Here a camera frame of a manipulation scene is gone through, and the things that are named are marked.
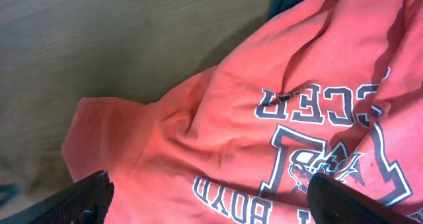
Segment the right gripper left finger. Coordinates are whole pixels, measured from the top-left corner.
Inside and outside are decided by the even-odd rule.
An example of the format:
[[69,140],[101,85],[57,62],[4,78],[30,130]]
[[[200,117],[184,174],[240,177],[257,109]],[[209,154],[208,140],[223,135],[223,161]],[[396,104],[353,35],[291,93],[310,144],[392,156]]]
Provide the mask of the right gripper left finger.
[[113,196],[114,184],[99,170],[1,224],[103,224]]

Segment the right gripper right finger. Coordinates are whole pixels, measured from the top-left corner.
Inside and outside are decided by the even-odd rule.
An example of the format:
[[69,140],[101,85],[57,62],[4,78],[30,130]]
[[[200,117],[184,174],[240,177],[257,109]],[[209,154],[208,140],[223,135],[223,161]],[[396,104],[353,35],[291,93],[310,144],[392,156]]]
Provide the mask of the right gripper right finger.
[[316,224],[418,224],[321,172],[309,182],[307,205]]

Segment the red soccer t-shirt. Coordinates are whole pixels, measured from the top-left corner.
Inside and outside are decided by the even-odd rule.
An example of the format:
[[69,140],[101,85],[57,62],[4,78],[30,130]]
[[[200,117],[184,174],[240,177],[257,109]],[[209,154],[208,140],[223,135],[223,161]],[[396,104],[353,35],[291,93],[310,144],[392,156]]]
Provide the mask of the red soccer t-shirt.
[[304,0],[160,101],[83,98],[71,176],[107,223],[311,223],[322,172],[422,221],[422,0]]

